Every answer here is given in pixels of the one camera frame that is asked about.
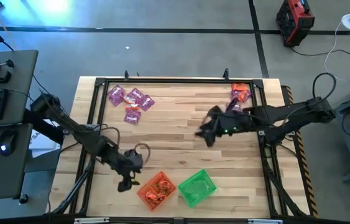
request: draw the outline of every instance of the red power station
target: red power station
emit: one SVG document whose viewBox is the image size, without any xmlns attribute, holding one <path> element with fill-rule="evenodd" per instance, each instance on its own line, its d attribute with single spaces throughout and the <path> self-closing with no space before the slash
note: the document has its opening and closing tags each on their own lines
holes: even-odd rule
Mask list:
<svg viewBox="0 0 350 224">
<path fill-rule="evenodd" d="M 284 46 L 299 46 L 313 27 L 314 20 L 307 0 L 284 0 L 276 19 Z"/>
</svg>

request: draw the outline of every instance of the green basket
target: green basket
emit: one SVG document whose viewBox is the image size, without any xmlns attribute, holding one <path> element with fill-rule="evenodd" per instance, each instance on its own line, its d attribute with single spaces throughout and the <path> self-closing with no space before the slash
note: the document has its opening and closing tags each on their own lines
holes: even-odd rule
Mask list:
<svg viewBox="0 0 350 224">
<path fill-rule="evenodd" d="M 202 169 L 181 183 L 178 189 L 187 205 L 193 208 L 213 194 L 218 188 L 214 185 L 206 171 Z"/>
</svg>

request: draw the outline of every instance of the computer mouse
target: computer mouse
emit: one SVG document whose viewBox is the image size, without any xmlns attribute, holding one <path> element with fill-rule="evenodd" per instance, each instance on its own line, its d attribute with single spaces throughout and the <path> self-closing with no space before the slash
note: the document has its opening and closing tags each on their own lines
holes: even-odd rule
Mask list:
<svg viewBox="0 0 350 224">
<path fill-rule="evenodd" d="M 16 136 L 17 131 L 15 129 L 8 129 L 1 134 L 0 152 L 3 156 L 10 156 L 14 152 Z"/>
</svg>

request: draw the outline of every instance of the wooden tabletop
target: wooden tabletop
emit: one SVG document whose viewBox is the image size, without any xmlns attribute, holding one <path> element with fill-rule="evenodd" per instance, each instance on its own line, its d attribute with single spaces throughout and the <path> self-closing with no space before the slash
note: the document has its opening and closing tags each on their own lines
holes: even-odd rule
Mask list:
<svg viewBox="0 0 350 224">
<path fill-rule="evenodd" d="M 78 123 L 86 123 L 96 77 L 80 77 L 71 117 Z M 278 79 L 263 79 L 268 105 L 284 105 Z M 109 90 L 118 83 L 110 83 Z M 178 185 L 201 169 L 205 169 L 218 190 L 195 208 L 188 208 L 178 191 L 154 212 L 137 196 L 139 186 L 123 193 L 117 191 L 121 177 L 108 165 L 96 163 L 87 215 L 121 217 L 195 217 L 195 218 L 269 218 L 269 208 L 263 178 L 262 163 L 256 133 L 235 134 L 217 138 L 212 148 L 194 132 L 206 112 L 215 105 L 224 109 L 229 103 L 230 84 L 178 84 L 178 83 L 120 83 L 126 92 L 137 87 L 155 100 L 148 111 L 142 111 L 139 124 L 124 122 L 124 103 L 113 106 L 106 103 L 103 123 L 121 131 L 121 151 L 133 148 L 138 142 L 151 148 L 150 161 L 137 174 L 136 179 L 144 185 L 160 170 Z M 103 94 L 100 88 L 96 114 Z M 252 106 L 251 100 L 242 105 Z M 117 134 L 112 130 L 102 132 L 113 141 Z M 75 143 L 66 137 L 63 147 Z M 292 142 L 283 144 L 295 150 Z M 52 209 L 65 198 L 72 188 L 81 146 L 75 146 L 60 156 L 53 181 L 50 201 Z M 285 190 L 305 213 L 309 213 L 297 158 L 280 147 L 277 149 L 280 173 Z M 140 149 L 144 157 L 146 149 Z M 83 188 L 78 208 L 83 198 Z M 277 191 L 273 190 L 277 211 L 280 211 Z"/>
</svg>

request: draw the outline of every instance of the gray floor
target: gray floor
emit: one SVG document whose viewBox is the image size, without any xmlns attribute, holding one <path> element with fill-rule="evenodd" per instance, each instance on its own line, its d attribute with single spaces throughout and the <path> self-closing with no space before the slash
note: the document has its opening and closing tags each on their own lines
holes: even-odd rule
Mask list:
<svg viewBox="0 0 350 224">
<path fill-rule="evenodd" d="M 276 29 L 274 23 L 281 0 L 255 1 L 261 29 Z M 10 0 L 0 15 L 7 26 L 141 27 L 251 29 L 247 0 Z M 313 30 L 334 30 L 340 17 L 350 13 L 350 0 L 309 0 L 316 16 Z M 4 32 L 0 34 L 11 44 Z M 253 34 L 121 34 L 11 32 L 18 50 L 37 49 L 35 75 L 71 109 L 80 75 L 131 75 L 218 77 L 228 67 L 231 77 L 261 77 Z M 309 35 L 296 49 L 306 54 L 328 51 L 332 35 Z M 277 35 L 262 35 L 270 78 L 279 78 L 293 91 L 295 101 L 311 97 L 315 76 L 324 71 L 325 56 L 303 57 L 283 47 Z M 338 48 L 350 51 L 350 36 L 339 36 Z M 0 44 L 0 51 L 7 48 Z M 350 55 L 334 53 L 328 61 L 331 72 L 350 79 Z M 323 78 L 317 93 L 331 86 Z M 33 83 L 31 96 L 39 88 Z M 350 83 L 338 82 L 329 98 L 333 107 L 350 99 Z M 350 221 L 350 183 L 342 175 L 350 172 L 350 158 L 338 124 L 311 124 L 302 129 L 306 156 L 321 218 Z M 38 215 L 45 211 L 52 184 L 56 155 L 30 160 L 24 192 L 31 200 L 18 206 L 0 200 L 0 218 Z"/>
</svg>

